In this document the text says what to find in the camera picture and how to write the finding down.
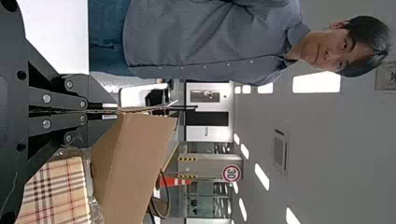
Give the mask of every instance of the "tartan box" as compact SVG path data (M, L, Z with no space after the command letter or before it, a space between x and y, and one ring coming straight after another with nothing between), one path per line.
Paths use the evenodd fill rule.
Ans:
M17 224L91 223L82 159L47 162L27 182Z

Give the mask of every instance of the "blue jeans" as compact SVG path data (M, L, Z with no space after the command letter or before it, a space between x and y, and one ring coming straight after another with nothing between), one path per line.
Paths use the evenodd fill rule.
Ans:
M125 62L122 31L131 0L89 0L90 71L134 77Z

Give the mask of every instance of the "red circle sign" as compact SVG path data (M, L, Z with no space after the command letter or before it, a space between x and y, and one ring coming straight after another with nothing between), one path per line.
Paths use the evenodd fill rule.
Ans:
M233 183L241 179L241 169L237 165L228 165L223 170L223 179L227 182Z

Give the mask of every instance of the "ceiling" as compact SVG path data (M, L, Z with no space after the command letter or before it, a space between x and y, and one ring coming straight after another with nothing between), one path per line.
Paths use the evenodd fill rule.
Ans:
M361 14L396 26L394 0L303 0L302 8L312 29ZM396 94L374 92L374 73L343 78L339 93L292 93L294 76L315 72L298 63L275 83L273 94L236 95L234 129L250 155L233 198L235 224L287 223L287 206L302 224L394 223ZM275 128L290 135L287 177L273 166ZM255 163L270 178L269 191L255 176Z

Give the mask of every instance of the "man's hair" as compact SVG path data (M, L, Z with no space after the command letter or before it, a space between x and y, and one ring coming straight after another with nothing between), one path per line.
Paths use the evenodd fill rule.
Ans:
M390 51L390 29L388 26L369 16L359 16L348 21L343 27L356 43L362 43L373 49L374 54L351 63L338 72L343 77L360 77L382 64Z

